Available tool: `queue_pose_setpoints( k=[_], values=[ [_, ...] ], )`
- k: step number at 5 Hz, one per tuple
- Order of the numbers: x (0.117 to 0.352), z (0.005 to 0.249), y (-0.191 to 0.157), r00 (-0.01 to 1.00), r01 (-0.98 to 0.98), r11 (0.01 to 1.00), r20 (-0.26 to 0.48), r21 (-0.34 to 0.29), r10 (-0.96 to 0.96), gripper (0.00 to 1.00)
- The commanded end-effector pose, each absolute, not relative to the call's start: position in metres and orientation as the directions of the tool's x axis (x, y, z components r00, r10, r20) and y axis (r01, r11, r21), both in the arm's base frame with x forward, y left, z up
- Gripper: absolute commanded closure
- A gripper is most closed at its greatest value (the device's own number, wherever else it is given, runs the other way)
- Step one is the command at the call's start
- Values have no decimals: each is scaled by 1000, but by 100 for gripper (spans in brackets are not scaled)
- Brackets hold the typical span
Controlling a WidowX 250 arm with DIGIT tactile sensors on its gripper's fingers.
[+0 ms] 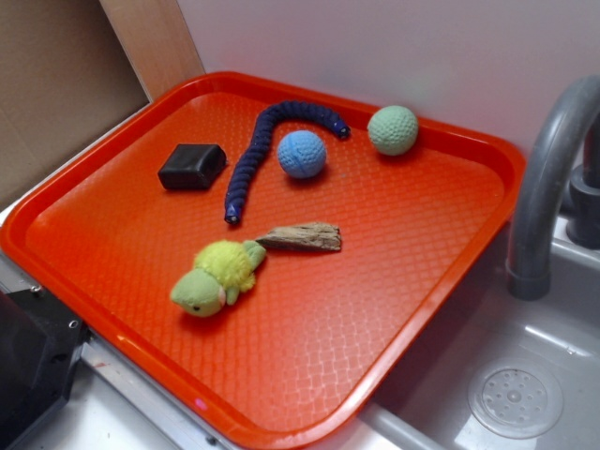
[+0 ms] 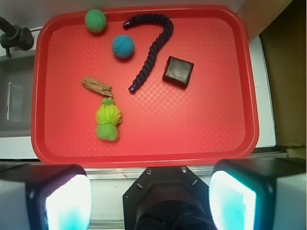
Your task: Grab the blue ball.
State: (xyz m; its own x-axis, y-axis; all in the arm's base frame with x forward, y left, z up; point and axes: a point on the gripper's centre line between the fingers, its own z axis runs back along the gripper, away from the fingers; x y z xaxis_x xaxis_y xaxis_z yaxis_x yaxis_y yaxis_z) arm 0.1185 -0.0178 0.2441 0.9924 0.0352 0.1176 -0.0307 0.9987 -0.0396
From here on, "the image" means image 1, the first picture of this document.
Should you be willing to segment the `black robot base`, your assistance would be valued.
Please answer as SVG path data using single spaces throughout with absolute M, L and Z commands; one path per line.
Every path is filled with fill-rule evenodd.
M 1 447 L 13 449 L 69 401 L 87 327 L 50 291 L 1 294 Z

